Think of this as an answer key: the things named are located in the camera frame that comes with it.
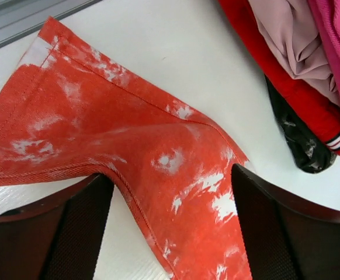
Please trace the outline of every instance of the pile of clothes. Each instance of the pile of clothes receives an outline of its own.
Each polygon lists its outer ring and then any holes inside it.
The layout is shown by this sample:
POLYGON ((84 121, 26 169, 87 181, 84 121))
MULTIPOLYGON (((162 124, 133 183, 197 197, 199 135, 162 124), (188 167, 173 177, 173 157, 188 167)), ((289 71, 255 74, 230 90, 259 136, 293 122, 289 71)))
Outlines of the pile of clothes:
POLYGON ((265 74, 296 165, 308 173, 340 155, 340 0, 219 0, 265 74))

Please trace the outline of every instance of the white bleach spot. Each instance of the white bleach spot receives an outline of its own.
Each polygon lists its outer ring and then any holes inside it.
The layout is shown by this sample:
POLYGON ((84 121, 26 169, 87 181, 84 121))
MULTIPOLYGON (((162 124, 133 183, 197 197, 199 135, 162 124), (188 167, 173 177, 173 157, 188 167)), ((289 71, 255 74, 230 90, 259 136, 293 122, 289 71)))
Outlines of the white bleach spot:
POLYGON ((77 129, 81 127, 81 120, 78 118, 73 118, 71 121, 71 125, 77 129))
POLYGON ((26 148, 32 145, 38 146, 40 143, 43 143, 43 140, 38 140, 38 141, 16 141, 12 143, 12 146, 15 150, 16 153, 20 155, 25 155, 26 154, 26 148))
POLYGON ((31 129, 35 131, 41 131, 62 119, 63 118, 60 115, 52 115, 49 117, 45 117, 45 118, 42 118, 41 120, 36 121, 34 124, 32 124, 31 129))
POLYGON ((188 105, 184 105, 184 107, 180 107, 176 111, 176 114, 178 115, 179 118, 187 120, 187 118, 193 114, 193 110, 191 110, 191 108, 188 105))
POLYGON ((74 103, 81 101, 81 85, 79 83, 69 82, 64 76, 60 76, 57 83, 63 89, 68 100, 74 103))
POLYGON ((199 190, 197 190, 196 193, 199 193, 200 191, 203 191, 202 189, 202 186, 204 186, 204 181, 206 180, 206 178, 208 178, 209 176, 211 176, 212 174, 216 174, 216 172, 212 172, 212 173, 208 173, 208 174, 205 174, 204 173, 204 167, 203 165, 201 164, 200 167, 199 167, 199 170, 197 172, 197 175, 195 175, 195 181, 188 185, 186 188, 183 189, 183 191, 181 191, 180 193, 180 197, 182 199, 186 198, 190 192, 196 187, 196 186, 199 186, 201 185, 201 187, 199 188, 199 190))
POLYGON ((226 269, 227 267, 225 267, 223 264, 219 264, 217 266, 217 271, 216 271, 217 280, 221 280, 222 273, 225 273, 226 269))
POLYGON ((167 105, 165 110, 182 120, 187 120, 193 114, 193 110, 187 104, 177 100, 173 102, 173 106, 167 105))
POLYGON ((237 215, 234 197, 231 192, 214 197, 211 207, 217 212, 216 222, 221 222, 228 217, 228 219, 225 220, 225 222, 227 222, 233 216, 237 215))
POLYGON ((71 45, 69 45, 69 48, 72 49, 72 52, 73 52, 72 57, 73 57, 73 59, 81 60, 83 62, 89 62, 88 58, 87 58, 87 55, 85 54, 85 51, 82 51, 81 49, 79 49, 78 46, 71 44, 71 45))
POLYGON ((115 166, 113 163, 111 163, 111 162, 109 162, 109 163, 107 164, 107 166, 108 166, 110 169, 112 169, 113 171, 115 171, 115 172, 118 171, 118 169, 116 168, 116 166, 115 166))
POLYGON ((126 160, 126 159, 123 159, 122 157, 117 156, 117 155, 112 155, 112 156, 110 156, 110 158, 113 159, 113 160, 116 160, 116 161, 118 161, 118 162, 127 163, 127 160, 126 160))
POLYGON ((174 175, 183 164, 183 154, 181 149, 172 149, 173 155, 161 155, 158 160, 152 160, 151 164, 157 170, 165 171, 171 175, 174 175))
POLYGON ((121 128, 111 130, 111 131, 109 131, 109 133, 118 134, 118 133, 125 132, 127 130, 129 130, 127 127, 121 127, 121 128))
POLYGON ((64 60, 66 60, 67 62, 71 62, 70 57, 68 57, 68 56, 66 56, 66 55, 63 55, 62 58, 63 58, 64 60))
POLYGON ((230 147, 227 147, 225 150, 221 152, 221 159, 227 159, 230 161, 235 157, 233 150, 230 147))
POLYGON ((84 66, 79 66, 78 64, 74 63, 72 67, 78 71, 81 71, 83 73, 89 73, 89 74, 94 74, 93 71, 89 70, 88 68, 85 68, 84 66))
POLYGON ((168 239, 165 240, 165 247, 164 247, 164 258, 168 259, 168 256, 171 254, 171 248, 176 247, 174 243, 169 242, 168 239))
POLYGON ((214 193, 218 190, 224 174, 221 172, 213 173, 207 177, 200 178, 198 183, 202 183, 202 190, 208 189, 208 193, 214 193))
POLYGON ((182 199, 176 196, 172 202, 171 209, 174 210, 175 214, 178 212, 179 207, 182 205, 182 199))
POLYGON ((33 163, 41 163, 49 158, 54 158, 60 154, 60 150, 54 149, 52 143, 38 141, 15 141, 12 142, 14 151, 22 156, 10 159, 15 162, 30 160, 33 163))
POLYGON ((174 262, 172 263, 173 266, 176 266, 176 264, 178 263, 178 261, 179 261, 179 257, 176 257, 175 260, 174 260, 174 262))
POLYGON ((84 63, 89 65, 91 68, 103 71, 105 79, 109 82, 113 82, 113 80, 115 80, 115 82, 120 86, 126 86, 129 83, 129 75, 125 67, 110 58, 102 58, 101 53, 92 47, 90 50, 84 48, 84 51, 93 55, 93 59, 90 59, 84 54, 84 58, 82 59, 84 63))
POLYGON ((101 53, 97 49, 91 47, 91 53, 96 60, 101 60, 101 53))
POLYGON ((150 234, 148 235, 145 240, 147 241, 148 245, 150 247, 154 247, 155 246, 155 242, 154 242, 154 239, 153 239, 153 236, 150 234))
POLYGON ((19 61, 17 68, 21 67, 22 65, 35 65, 40 67, 49 56, 51 49, 52 45, 44 41, 42 38, 36 37, 30 48, 19 61))
POLYGON ((99 164, 101 164, 101 162, 99 162, 99 161, 97 161, 96 159, 93 159, 93 158, 89 158, 88 159, 88 162, 90 163, 90 164, 92 164, 92 165, 99 165, 99 164))
POLYGON ((51 143, 46 143, 44 147, 39 150, 40 153, 53 153, 53 145, 51 143))
POLYGON ((47 69, 48 67, 52 66, 54 62, 56 62, 56 58, 53 55, 49 55, 42 64, 41 68, 47 69))
POLYGON ((53 40, 52 40, 51 45, 54 46, 54 49, 55 49, 55 50, 58 50, 59 44, 58 44, 58 37, 57 37, 57 36, 54 36, 54 37, 53 37, 53 40))
POLYGON ((201 133, 196 127, 196 124, 185 124, 185 127, 196 138, 196 140, 200 139, 201 133))
POLYGON ((226 257, 226 258, 228 258, 228 257, 230 257, 230 256, 232 256, 232 255, 234 255, 234 254, 236 254, 236 253, 239 253, 239 248, 238 247, 232 247, 232 248, 230 248, 230 249, 228 249, 225 253, 224 253, 224 256, 226 257))

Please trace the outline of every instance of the stitched seam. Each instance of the stitched seam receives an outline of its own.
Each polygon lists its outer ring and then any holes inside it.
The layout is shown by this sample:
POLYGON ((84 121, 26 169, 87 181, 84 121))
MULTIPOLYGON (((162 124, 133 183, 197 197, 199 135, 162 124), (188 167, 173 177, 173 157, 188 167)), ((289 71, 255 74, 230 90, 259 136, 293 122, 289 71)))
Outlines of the stitched seam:
MULTIPOLYGON (((27 91, 29 90, 30 86, 32 85, 32 82, 39 77, 39 72, 41 67, 43 66, 43 64, 45 63, 45 61, 48 59, 48 57, 53 53, 53 50, 56 46, 58 46, 59 43, 57 43, 54 47, 52 47, 52 49, 50 50, 49 54, 47 55, 47 57, 43 60, 43 62, 41 63, 41 65, 39 66, 38 70, 34 73, 34 77, 31 79, 30 83, 26 86, 26 88, 24 89, 24 91, 22 92, 23 94, 26 94, 27 91)), ((28 95, 26 96, 26 99, 33 94, 34 90, 31 90, 28 95)), ((7 119, 5 120, 5 122, 2 124, 1 128, 0 128, 0 132, 6 127, 7 123, 9 122, 9 120, 12 118, 13 114, 16 112, 16 109, 18 107, 19 104, 22 104, 20 102, 20 99, 18 99, 18 102, 14 105, 14 108, 12 110, 12 112, 10 113, 10 115, 8 115, 7 119)))
MULTIPOLYGON (((61 41, 62 41, 63 43, 67 43, 67 44, 63 44, 64 46, 69 46, 69 45, 70 45, 69 39, 66 39, 66 38, 64 38, 64 37, 62 37, 62 36, 60 36, 60 39, 59 39, 59 42, 61 42, 61 41)), ((26 93, 26 92, 29 90, 30 85, 32 84, 32 82, 35 80, 36 77, 39 76, 39 72, 40 72, 41 66, 43 66, 43 64, 45 63, 45 61, 47 60, 47 58, 48 58, 51 54, 53 54, 53 53, 55 52, 54 49, 55 49, 55 47, 58 46, 59 44, 60 44, 60 43, 57 43, 57 44, 51 49, 51 51, 49 52, 48 56, 44 59, 44 61, 43 61, 43 62, 41 63, 41 65, 39 66, 39 70, 34 74, 34 77, 33 77, 33 79, 31 80, 31 83, 29 83, 29 85, 28 85, 27 88, 23 91, 23 93, 26 93)), ((101 74, 97 73, 94 69, 91 69, 91 68, 88 67, 87 65, 85 65, 85 64, 83 64, 83 63, 80 63, 79 61, 75 60, 73 57, 70 57, 69 55, 65 54, 64 52, 62 52, 62 51, 60 51, 60 50, 58 50, 58 52, 59 52, 60 54, 63 54, 63 55, 65 55, 65 56, 67 56, 68 58, 72 59, 73 61, 75 61, 77 64, 83 66, 84 68, 90 70, 90 71, 93 72, 95 75, 97 75, 97 76, 101 77, 102 79, 108 81, 105 77, 103 77, 101 74)), ((226 137, 225 137, 225 136, 220 132, 220 130, 219 130, 218 128, 216 128, 215 126, 213 126, 213 125, 211 125, 211 124, 208 124, 208 123, 205 123, 205 122, 201 122, 201 121, 183 120, 183 119, 181 119, 181 118, 179 118, 179 117, 177 117, 177 116, 175 116, 175 115, 173 115, 173 114, 167 112, 166 110, 164 110, 164 109, 158 107, 157 105, 152 104, 152 103, 149 102, 148 100, 143 99, 142 97, 137 96, 136 94, 134 94, 134 93, 132 93, 132 92, 129 92, 127 89, 125 89, 125 88, 123 88, 123 87, 117 85, 116 83, 114 83, 114 82, 111 82, 111 83, 114 84, 115 86, 117 86, 118 88, 120 88, 121 90, 125 91, 126 93, 128 93, 128 94, 130 94, 130 95, 133 95, 133 96, 135 96, 136 98, 139 98, 140 100, 146 102, 147 104, 152 105, 152 106, 154 106, 155 108, 159 109, 160 111, 163 111, 163 112, 169 114, 169 115, 172 116, 172 117, 175 117, 175 118, 177 118, 177 119, 179 119, 179 120, 182 120, 182 121, 184 121, 185 123, 197 123, 197 124, 202 124, 202 125, 206 125, 206 126, 212 127, 214 130, 216 130, 216 131, 218 132, 218 134, 219 134, 220 136, 222 136, 222 138, 225 140, 225 142, 227 143, 227 145, 232 149, 232 147, 231 147, 229 141, 227 141, 226 137)), ((37 87, 34 87, 34 89, 32 89, 32 90, 30 91, 30 94, 26 96, 26 99, 34 92, 35 88, 37 88, 37 87)), ((15 104, 15 107, 13 108, 13 111, 11 112, 11 114, 9 115, 9 117, 6 119, 6 121, 4 122, 3 126, 2 126, 1 129, 0 129, 0 132, 4 129, 4 127, 6 127, 6 124, 7 124, 8 121, 11 119, 11 116, 14 114, 14 112, 16 111, 16 108, 17 108, 17 106, 18 106, 19 104, 21 104, 21 103, 20 103, 20 102, 17 102, 17 103, 15 104)), ((239 157, 237 157, 237 159, 238 159, 238 161, 239 161, 240 164, 243 163, 239 157)), ((83 166, 93 166, 93 164, 89 164, 89 163, 85 163, 85 162, 84 162, 84 163, 79 163, 79 164, 70 164, 70 165, 66 165, 66 166, 62 166, 62 167, 55 167, 55 168, 53 168, 53 169, 45 169, 45 170, 36 171, 36 172, 27 172, 27 173, 16 174, 16 175, 5 176, 5 177, 0 176, 0 179, 34 176, 34 175, 40 175, 40 174, 49 173, 49 172, 56 172, 56 171, 60 171, 60 170, 68 170, 68 169, 71 169, 71 168, 73 168, 73 167, 83 167, 83 166)), ((138 202, 137 197, 133 194, 131 188, 129 187, 129 184, 127 183, 127 181, 124 179, 124 177, 123 177, 119 172, 114 171, 114 170, 112 170, 111 168, 109 168, 109 167, 107 167, 107 166, 105 166, 105 165, 103 165, 103 164, 101 164, 101 166, 106 167, 106 168, 110 169, 112 172, 114 172, 114 173, 118 176, 118 178, 121 179, 122 183, 126 186, 127 191, 129 192, 129 194, 131 195, 131 197, 132 197, 133 200, 135 201, 135 204, 136 204, 136 206, 137 206, 137 208, 138 208, 138 210, 139 210, 141 216, 143 217, 143 220, 144 220, 144 222, 145 222, 145 225, 147 226, 148 230, 150 231, 150 233, 151 233, 151 235, 152 235, 152 238, 153 238, 153 240, 154 240, 154 243, 156 244, 157 249, 159 250, 160 253, 162 253, 162 258, 163 258, 163 260, 165 260, 165 262, 169 265, 169 267, 171 268, 171 270, 172 270, 172 272, 174 273, 175 277, 179 279, 179 277, 177 276, 177 273, 176 273, 177 270, 175 269, 175 267, 172 265, 172 263, 171 263, 169 260, 167 260, 166 258, 163 257, 164 252, 163 252, 162 248, 159 246, 158 241, 157 241, 157 238, 155 237, 155 234, 153 234, 152 227, 149 225, 150 223, 148 222, 148 219, 147 219, 146 215, 144 214, 142 208, 140 207, 140 204, 139 204, 139 202, 138 202)))

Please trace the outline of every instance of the red jacket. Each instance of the red jacket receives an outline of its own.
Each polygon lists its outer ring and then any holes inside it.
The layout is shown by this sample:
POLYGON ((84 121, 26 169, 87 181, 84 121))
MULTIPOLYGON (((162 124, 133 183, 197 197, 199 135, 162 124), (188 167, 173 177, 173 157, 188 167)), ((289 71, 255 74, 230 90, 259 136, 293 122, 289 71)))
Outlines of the red jacket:
POLYGON ((292 79, 280 66, 259 33, 247 0, 219 0, 248 51, 309 129, 340 155, 340 109, 303 80, 292 79))

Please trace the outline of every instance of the red tie-dye fabric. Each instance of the red tie-dye fabric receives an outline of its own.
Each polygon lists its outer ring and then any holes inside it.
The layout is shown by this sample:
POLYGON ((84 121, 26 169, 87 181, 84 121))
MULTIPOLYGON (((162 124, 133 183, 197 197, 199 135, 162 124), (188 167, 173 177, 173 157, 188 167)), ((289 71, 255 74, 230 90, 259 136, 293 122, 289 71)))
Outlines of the red tie-dye fabric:
POLYGON ((54 19, 0 93, 0 186, 106 174, 172 279, 251 279, 233 163, 216 123, 54 19))

